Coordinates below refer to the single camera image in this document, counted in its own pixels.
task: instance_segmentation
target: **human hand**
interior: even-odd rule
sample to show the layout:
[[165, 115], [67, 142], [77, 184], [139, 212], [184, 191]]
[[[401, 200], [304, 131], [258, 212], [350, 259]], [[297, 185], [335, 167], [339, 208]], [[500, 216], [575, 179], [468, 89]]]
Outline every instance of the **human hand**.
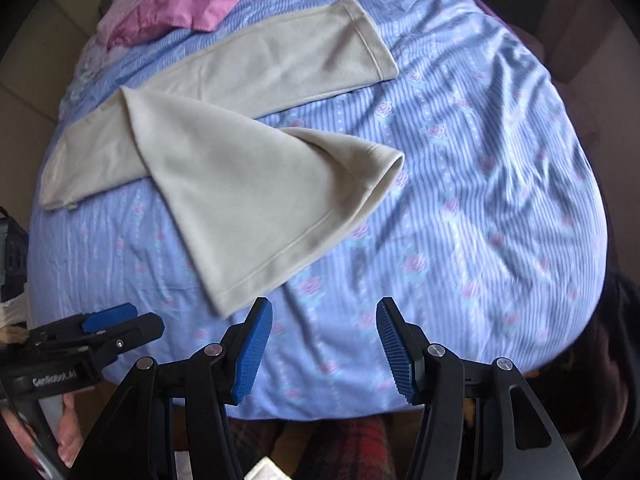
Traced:
[[[64, 410], [60, 423], [58, 425], [58, 432], [56, 439], [59, 443], [58, 455], [62, 462], [67, 467], [71, 467], [80, 452], [82, 447], [82, 434], [80, 432], [80, 424], [78, 423], [78, 415], [76, 414], [76, 404], [74, 400], [74, 394], [64, 394], [62, 396], [62, 402], [64, 404]], [[38, 465], [38, 459], [33, 452], [33, 431], [31, 428], [28, 430], [29, 434], [24, 426], [20, 423], [17, 416], [8, 409], [2, 409], [2, 417], [6, 422], [9, 430], [14, 435], [16, 442], [20, 445], [20, 448], [35, 465]]]

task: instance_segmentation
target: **cream fleece garment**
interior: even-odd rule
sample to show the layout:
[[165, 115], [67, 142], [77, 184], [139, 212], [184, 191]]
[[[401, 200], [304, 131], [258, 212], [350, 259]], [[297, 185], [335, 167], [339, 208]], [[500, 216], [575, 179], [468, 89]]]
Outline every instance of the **cream fleece garment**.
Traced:
[[[356, 0], [274, 16], [159, 72], [140, 89], [251, 118], [398, 76]], [[40, 206], [57, 209], [148, 176], [121, 91], [69, 126], [42, 173]]]
[[249, 64], [236, 73], [237, 63], [225, 68], [213, 52], [198, 53], [153, 85], [120, 88], [65, 131], [43, 172], [41, 204], [70, 205], [150, 174], [222, 316], [322, 257], [378, 206], [403, 155], [250, 118], [397, 75], [355, 0], [320, 9], [227, 38], [217, 54], [250, 56], [251, 77]]

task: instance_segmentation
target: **red plaid fabric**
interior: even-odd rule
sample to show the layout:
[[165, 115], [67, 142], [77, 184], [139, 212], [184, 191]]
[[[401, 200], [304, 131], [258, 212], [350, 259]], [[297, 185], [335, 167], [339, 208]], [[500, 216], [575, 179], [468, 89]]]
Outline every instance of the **red plaid fabric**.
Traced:
[[[284, 423], [229, 420], [242, 472], [269, 456]], [[396, 480], [382, 417], [322, 421], [293, 480]]]
[[293, 480], [395, 480], [382, 417], [322, 421]]

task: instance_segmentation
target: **bed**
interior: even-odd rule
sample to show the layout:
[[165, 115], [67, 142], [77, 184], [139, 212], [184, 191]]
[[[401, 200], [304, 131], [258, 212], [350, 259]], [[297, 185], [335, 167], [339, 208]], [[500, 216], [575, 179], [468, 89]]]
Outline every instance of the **bed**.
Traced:
[[[241, 0], [212, 33], [180, 29], [108, 54], [91, 40], [47, 156], [118, 86], [135, 88], [252, 23], [335, 1]], [[460, 357], [508, 356], [527, 372], [580, 335], [602, 290], [602, 200], [548, 71], [473, 0], [357, 1], [399, 77], [261, 121], [387, 144], [406, 164], [347, 240], [266, 291], [271, 338], [252, 394], [230, 416], [313, 420], [407, 407], [376, 333], [383, 296]], [[162, 316], [161, 340], [105, 370], [114, 382], [140, 356], [183, 359], [246, 315], [214, 313], [149, 178], [75, 210], [45, 212], [36, 200], [29, 280], [36, 324], [127, 301]]]

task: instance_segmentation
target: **metal pivot screw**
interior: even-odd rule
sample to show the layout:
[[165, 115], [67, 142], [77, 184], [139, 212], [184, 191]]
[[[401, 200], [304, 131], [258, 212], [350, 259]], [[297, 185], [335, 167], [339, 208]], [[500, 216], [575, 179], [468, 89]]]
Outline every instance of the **metal pivot screw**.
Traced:
[[500, 368], [500, 370], [508, 371], [513, 368], [513, 363], [509, 361], [506, 357], [498, 358], [498, 360], [495, 363], [498, 365], [498, 368]]
[[442, 345], [429, 345], [429, 348], [427, 348], [427, 352], [429, 352], [434, 357], [442, 357], [445, 354], [446, 350]]
[[136, 368], [138, 370], [149, 370], [154, 365], [154, 360], [151, 357], [141, 357], [136, 361]]
[[204, 353], [209, 357], [217, 357], [222, 354], [222, 345], [212, 343], [204, 347]]

